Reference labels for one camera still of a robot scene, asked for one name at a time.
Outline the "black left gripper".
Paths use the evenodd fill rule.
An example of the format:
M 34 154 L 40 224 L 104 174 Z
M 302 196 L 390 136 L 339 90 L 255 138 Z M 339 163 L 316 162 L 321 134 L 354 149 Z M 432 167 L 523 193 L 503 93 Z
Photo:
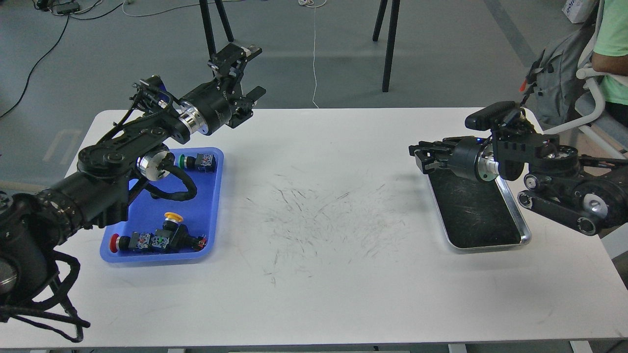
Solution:
M 211 56 L 208 66 L 214 79 L 180 99 L 179 120 L 191 134 L 209 136 L 224 125 L 235 129 L 253 116 L 253 108 L 267 90 L 257 86 L 243 96 L 240 81 L 247 64 L 261 53 L 262 49 L 256 45 L 243 47 L 229 43 Z

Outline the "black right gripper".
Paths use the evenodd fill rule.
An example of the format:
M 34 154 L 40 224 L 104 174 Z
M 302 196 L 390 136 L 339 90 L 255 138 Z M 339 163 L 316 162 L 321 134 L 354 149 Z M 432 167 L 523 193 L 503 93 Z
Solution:
M 454 175 L 478 182 L 491 182 L 499 176 L 493 144 L 489 139 L 467 136 L 441 141 L 420 141 L 408 147 L 417 167 L 425 175 L 451 170 Z

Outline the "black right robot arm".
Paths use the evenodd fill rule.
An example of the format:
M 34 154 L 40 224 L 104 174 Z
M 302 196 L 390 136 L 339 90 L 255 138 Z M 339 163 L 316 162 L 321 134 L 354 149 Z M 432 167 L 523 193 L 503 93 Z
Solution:
M 465 118 L 465 127 L 490 136 L 420 141 L 409 147 L 423 174 L 449 170 L 488 183 L 523 177 L 524 208 L 581 234 L 595 235 L 628 219 L 626 159 L 595 158 L 540 134 L 514 101 L 493 103 Z

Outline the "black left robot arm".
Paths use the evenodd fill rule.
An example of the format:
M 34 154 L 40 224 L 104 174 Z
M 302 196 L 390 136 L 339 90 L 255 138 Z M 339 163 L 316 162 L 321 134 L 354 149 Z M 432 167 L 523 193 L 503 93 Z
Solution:
M 90 323 L 69 300 L 80 263 L 55 248 L 81 229 L 127 221 L 130 204 L 143 191 L 173 201 L 195 198 L 197 187 L 165 141 L 190 141 L 195 132 L 211 135 L 238 127 L 253 116 L 265 94 L 255 87 L 243 94 L 247 63 L 261 54 L 256 46 L 229 43 L 210 53 L 214 78 L 182 98 L 165 89 L 159 76 L 135 84 L 129 112 L 97 143 L 78 153 L 77 171 L 36 194 L 14 194 L 1 212 L 1 321 L 20 320 L 51 330 L 71 342 L 83 340 Z

